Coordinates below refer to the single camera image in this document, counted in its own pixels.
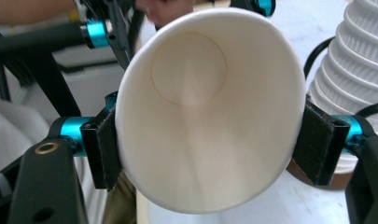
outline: person's hand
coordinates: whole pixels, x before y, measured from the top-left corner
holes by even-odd
[[[135,7],[145,11],[147,18],[161,28],[192,12],[194,3],[195,0],[136,0]]]

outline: black cable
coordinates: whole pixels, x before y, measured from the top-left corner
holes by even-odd
[[[363,118],[369,117],[374,114],[378,114],[378,104],[369,105],[357,112],[357,115]]]
[[[310,71],[311,71],[311,67],[312,65],[314,64],[317,56],[324,50],[326,49],[331,40],[334,39],[334,37],[331,37],[325,41],[323,41],[322,43],[320,43],[310,54],[310,56],[308,56],[308,59],[307,61],[305,62],[305,66],[304,66],[304,75],[305,75],[305,79],[308,77]]]

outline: cup stack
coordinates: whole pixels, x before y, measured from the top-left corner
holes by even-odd
[[[309,95],[331,115],[352,115],[378,103],[378,0],[354,0],[317,69]],[[378,114],[368,117],[378,134]],[[340,157],[336,174],[353,171],[357,159]]]

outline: person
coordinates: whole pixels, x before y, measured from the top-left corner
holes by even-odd
[[[136,0],[157,27],[193,11],[195,0]],[[77,8],[73,0],[0,0],[0,25],[46,21]]]

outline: floor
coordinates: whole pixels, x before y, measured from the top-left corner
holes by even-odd
[[[285,33],[301,63],[304,64],[317,44],[334,36],[337,25],[343,20],[343,11],[348,1],[277,0],[276,4],[276,10],[270,20]],[[143,33],[143,41],[146,41],[151,33],[150,30]],[[72,64],[113,58],[113,54],[110,49],[76,48],[59,52],[55,57],[60,63]],[[312,75],[318,65],[319,62],[316,62]],[[66,77],[83,116],[95,116],[101,110],[104,106],[104,96],[118,89],[123,73],[118,66],[106,66]],[[8,81],[14,103],[38,109],[48,121],[58,118],[38,87],[23,90],[13,77],[9,77]],[[184,215],[165,210],[147,201],[144,202],[144,206],[146,208],[141,210],[141,214],[146,217],[139,217],[139,223],[349,223],[342,190],[313,188],[288,172],[283,172],[279,179],[257,198],[220,213]]]

